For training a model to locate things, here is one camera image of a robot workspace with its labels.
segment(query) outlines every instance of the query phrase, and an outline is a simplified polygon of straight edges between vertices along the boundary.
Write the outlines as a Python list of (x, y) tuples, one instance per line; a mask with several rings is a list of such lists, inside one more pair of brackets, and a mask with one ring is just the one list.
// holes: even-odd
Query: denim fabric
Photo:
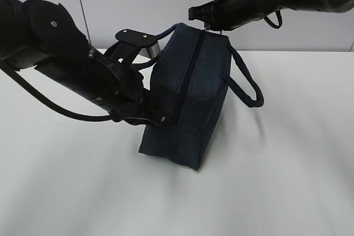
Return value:
[[(198, 170), (214, 132), (228, 89), (231, 52), (226, 36), (206, 32), (190, 76), (187, 90), (181, 90), (195, 58), (201, 30), (178, 24), (162, 56), (154, 66), (150, 81), (153, 98), (167, 114), (166, 124), (146, 126), (140, 153), (166, 158)], [(177, 120), (176, 102), (185, 91)]]

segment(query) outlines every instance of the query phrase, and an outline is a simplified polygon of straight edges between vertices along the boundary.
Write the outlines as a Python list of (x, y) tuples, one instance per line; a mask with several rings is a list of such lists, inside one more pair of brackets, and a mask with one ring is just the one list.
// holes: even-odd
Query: screw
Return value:
[(94, 57), (95, 57), (95, 50), (90, 49), (90, 51), (88, 52), (88, 58), (93, 59)]

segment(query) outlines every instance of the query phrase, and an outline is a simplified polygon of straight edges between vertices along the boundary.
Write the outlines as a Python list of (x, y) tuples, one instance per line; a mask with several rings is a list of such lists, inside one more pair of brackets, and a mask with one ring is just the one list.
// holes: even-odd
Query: navy blue bag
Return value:
[[(146, 126), (139, 152), (198, 170), (228, 88), (251, 108), (261, 107), (264, 99), (227, 36), (180, 23), (158, 38), (172, 32), (150, 80), (151, 95), (166, 111), (166, 121)], [(256, 91), (255, 101), (230, 78), (231, 56)]]

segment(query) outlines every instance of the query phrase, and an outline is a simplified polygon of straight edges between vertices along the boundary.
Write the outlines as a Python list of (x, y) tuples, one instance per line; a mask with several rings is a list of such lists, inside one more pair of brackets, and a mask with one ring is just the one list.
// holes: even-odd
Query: cable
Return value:
[(8, 64), (4, 61), (0, 60), (0, 69), (5, 72), (10, 78), (12, 78), (18, 85), (24, 88), (28, 93), (30, 93), (33, 97), (39, 100), (41, 103), (46, 105), (48, 108), (52, 109), (53, 111), (64, 115), (66, 117), (86, 121), (86, 122), (104, 122), (112, 120), (111, 116), (85, 116), (78, 113), (73, 113), (60, 107), (59, 105), (52, 102), (50, 99), (45, 97), (42, 93), (36, 90), (31, 84), (29, 84), (24, 78), (22, 78), (19, 74), (16, 73)]
[(283, 26), (283, 18), (282, 18), (282, 14), (280, 11), (276, 11), (275, 14), (277, 15), (277, 19), (278, 19), (278, 25), (276, 25), (274, 22), (272, 22), (268, 17), (264, 17), (263, 19), (265, 20), (265, 22), (268, 23), (269, 26), (271, 26), (274, 29), (280, 29)]

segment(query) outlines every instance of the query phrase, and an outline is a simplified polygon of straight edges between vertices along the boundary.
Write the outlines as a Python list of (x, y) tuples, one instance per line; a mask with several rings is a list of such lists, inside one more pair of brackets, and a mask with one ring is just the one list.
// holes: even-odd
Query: white table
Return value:
[(67, 119), (1, 73), (0, 235), (354, 235), (354, 54), (241, 54), (265, 106), (229, 91), (199, 172), (139, 154), (143, 126)]

